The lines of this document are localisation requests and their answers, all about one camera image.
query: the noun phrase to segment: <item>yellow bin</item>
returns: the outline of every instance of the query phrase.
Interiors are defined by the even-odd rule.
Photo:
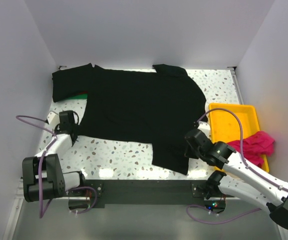
[[[225,104],[225,103],[211,103],[209,110],[215,108],[223,108],[235,113],[243,126],[243,137],[249,136],[260,131],[257,120],[257,115],[254,106],[239,105],[239,104]],[[222,141],[229,143],[240,139],[240,131],[237,120],[234,116],[225,111],[212,111],[209,113],[209,121],[211,128],[211,139],[213,143]],[[269,172],[266,155],[261,156],[264,160],[262,169]]]

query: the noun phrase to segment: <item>terrazzo tabletop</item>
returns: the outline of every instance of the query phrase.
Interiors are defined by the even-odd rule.
[[[154,72],[153,69],[124,69]],[[210,103],[239,104],[236,88],[229,70],[187,70],[206,96],[205,109]],[[80,119],[84,115],[86,99],[52,103],[50,111],[74,110]],[[43,149],[51,139],[44,132],[39,144]],[[74,146],[60,159],[63,173],[82,171],[86,179],[106,180],[205,180],[214,171],[200,159],[190,159],[188,175],[152,165],[151,144],[112,141],[78,136]]]

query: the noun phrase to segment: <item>pink towel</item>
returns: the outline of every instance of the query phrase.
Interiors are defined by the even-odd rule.
[[[254,135],[243,140],[244,157],[252,164],[262,167],[264,160],[261,154],[270,156],[274,152],[274,139],[264,131],[258,131]],[[240,153],[240,140],[228,143]]]

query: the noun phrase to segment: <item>green object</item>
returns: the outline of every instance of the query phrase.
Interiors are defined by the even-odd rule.
[[[70,100],[70,99],[87,99],[88,94],[80,94],[80,95],[76,95],[76,96],[71,96],[65,100]]]

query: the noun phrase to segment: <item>black fabric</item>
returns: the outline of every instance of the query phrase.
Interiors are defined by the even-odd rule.
[[[88,64],[60,70],[53,73],[53,100],[87,91],[78,135],[152,143],[153,165],[186,175],[184,135],[205,113],[206,99],[185,69],[154,68],[156,72],[147,73]]]

